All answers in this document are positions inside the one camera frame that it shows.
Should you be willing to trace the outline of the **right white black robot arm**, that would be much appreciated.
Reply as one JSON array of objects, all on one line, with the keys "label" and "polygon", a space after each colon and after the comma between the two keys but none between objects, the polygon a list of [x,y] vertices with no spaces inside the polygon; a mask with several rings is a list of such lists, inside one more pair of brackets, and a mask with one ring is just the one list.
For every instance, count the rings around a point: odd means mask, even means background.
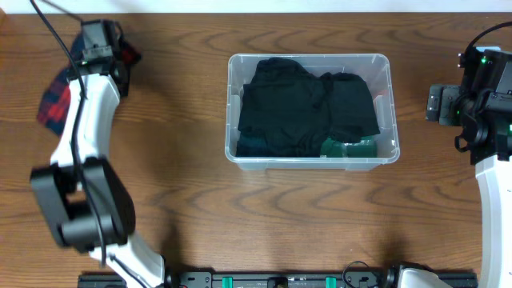
[{"label": "right white black robot arm", "polygon": [[511,54],[468,45],[459,55],[460,86],[433,85],[426,120],[459,126],[454,146],[470,153],[482,204],[479,276],[444,274],[401,263],[380,277],[382,287],[509,287],[511,285]]}]

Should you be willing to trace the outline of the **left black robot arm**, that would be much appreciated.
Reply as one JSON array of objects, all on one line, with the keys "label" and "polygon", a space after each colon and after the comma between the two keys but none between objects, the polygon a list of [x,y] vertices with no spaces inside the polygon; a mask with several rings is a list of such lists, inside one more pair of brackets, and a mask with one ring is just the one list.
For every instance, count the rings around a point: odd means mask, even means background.
[{"label": "left black robot arm", "polygon": [[127,287],[168,287],[164,257],[135,229],[134,203],[109,162],[115,111],[140,54],[112,20],[85,21],[38,120],[60,140],[30,184],[57,245],[110,267]]}]

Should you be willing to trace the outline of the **red navy plaid shirt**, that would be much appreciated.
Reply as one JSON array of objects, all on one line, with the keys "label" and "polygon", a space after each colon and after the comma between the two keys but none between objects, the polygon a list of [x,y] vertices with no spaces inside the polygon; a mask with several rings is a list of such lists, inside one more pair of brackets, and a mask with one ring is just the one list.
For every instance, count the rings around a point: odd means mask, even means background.
[{"label": "red navy plaid shirt", "polygon": [[[142,55],[124,37],[119,38],[118,44],[121,49],[122,62],[130,72],[131,68],[142,59]],[[67,81],[67,73],[70,69],[71,64],[68,62],[54,77],[42,94],[37,114],[38,122],[59,137],[65,128],[70,108],[70,88]]]}]

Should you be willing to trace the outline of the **clear plastic storage bin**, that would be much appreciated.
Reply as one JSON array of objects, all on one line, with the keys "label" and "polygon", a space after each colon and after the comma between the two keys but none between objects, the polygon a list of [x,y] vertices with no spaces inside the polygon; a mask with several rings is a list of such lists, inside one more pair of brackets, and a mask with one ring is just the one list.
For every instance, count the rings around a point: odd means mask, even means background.
[{"label": "clear plastic storage bin", "polygon": [[[269,58],[290,58],[308,72],[345,72],[357,74],[367,83],[371,92],[388,89],[389,95],[376,99],[372,96],[380,133],[376,158],[240,158],[236,156],[239,140],[238,123],[244,95],[243,86],[249,83],[257,64]],[[227,64],[227,103],[225,155],[241,170],[266,169],[336,169],[368,171],[380,165],[396,162],[401,154],[395,113],[390,61],[384,54],[234,54]]]}]

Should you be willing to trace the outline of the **large black garment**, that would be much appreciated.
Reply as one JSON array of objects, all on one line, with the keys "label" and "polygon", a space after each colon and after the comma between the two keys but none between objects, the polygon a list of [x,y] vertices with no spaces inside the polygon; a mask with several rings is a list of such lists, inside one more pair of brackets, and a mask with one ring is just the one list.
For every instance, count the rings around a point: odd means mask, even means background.
[{"label": "large black garment", "polygon": [[289,58],[269,58],[243,91],[239,133],[264,136],[266,157],[318,158],[328,138],[356,143],[379,132],[370,90],[356,74],[315,76]]}]

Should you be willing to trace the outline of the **green taped garment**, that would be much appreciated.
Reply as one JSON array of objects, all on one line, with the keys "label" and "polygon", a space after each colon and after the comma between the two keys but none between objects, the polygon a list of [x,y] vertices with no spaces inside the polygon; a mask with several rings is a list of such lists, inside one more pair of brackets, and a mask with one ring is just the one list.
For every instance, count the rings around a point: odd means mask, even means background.
[{"label": "green taped garment", "polygon": [[325,158],[376,158],[377,143],[372,136],[363,137],[360,142],[347,143],[328,138],[321,147],[320,156]]}]

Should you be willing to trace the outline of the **pink printed t-shirt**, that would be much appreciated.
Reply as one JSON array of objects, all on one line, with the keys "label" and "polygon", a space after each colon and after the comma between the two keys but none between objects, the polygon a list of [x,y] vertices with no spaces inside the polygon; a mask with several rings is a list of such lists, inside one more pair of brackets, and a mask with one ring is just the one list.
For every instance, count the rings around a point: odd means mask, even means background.
[{"label": "pink printed t-shirt", "polygon": [[372,92],[372,96],[374,97],[374,99],[380,97],[380,96],[388,96],[389,95],[389,90],[388,89],[383,89],[383,90],[376,90],[376,91],[373,91]]}]

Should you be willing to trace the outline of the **dark navy garment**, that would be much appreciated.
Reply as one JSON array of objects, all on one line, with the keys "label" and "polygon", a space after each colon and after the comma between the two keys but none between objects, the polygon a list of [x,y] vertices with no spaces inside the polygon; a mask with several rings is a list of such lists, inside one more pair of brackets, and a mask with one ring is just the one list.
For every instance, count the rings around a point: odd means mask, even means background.
[{"label": "dark navy garment", "polygon": [[236,149],[237,157],[265,157],[268,155],[268,145],[264,136],[240,134]]}]

